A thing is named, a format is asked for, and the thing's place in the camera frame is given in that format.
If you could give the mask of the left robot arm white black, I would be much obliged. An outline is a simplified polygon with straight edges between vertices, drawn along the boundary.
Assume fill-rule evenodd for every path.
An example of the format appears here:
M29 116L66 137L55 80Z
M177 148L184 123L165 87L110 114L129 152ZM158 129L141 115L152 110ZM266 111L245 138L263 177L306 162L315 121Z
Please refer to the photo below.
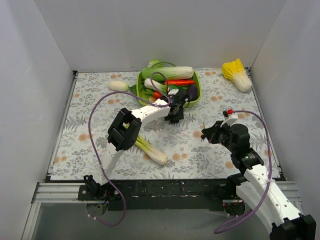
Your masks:
M84 182L89 194L95 200L101 200L106 196L107 191L104 184L113 185L109 180L113 168L123 152L129 150L136 143L141 127L159 118L164 118L171 123L182 120L184 104L190 100L190 95L181 89L174 95L163 95L154 102L146 101L146 106L138 109L128 110L127 108L122 108L107 130L106 156L101 159L93 140L91 121L96 108L102 100L113 94L116 94L116 92L103 96L93 107L88 119L88 132L91 145L97 157L98 170L92 175L85 175Z

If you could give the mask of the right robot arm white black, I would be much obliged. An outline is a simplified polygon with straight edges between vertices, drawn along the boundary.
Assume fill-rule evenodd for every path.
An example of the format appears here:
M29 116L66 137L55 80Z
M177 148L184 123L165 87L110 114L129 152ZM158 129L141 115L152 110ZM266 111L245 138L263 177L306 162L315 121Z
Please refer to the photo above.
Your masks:
M250 146L245 125L217 121L201 132L202 139L221 144L230 151L232 163L240 173L229 177L233 182L226 186L227 195L245 201L251 209L249 215L256 215L262 221L271 240L315 239L315 219L295 207L269 178L263 160Z

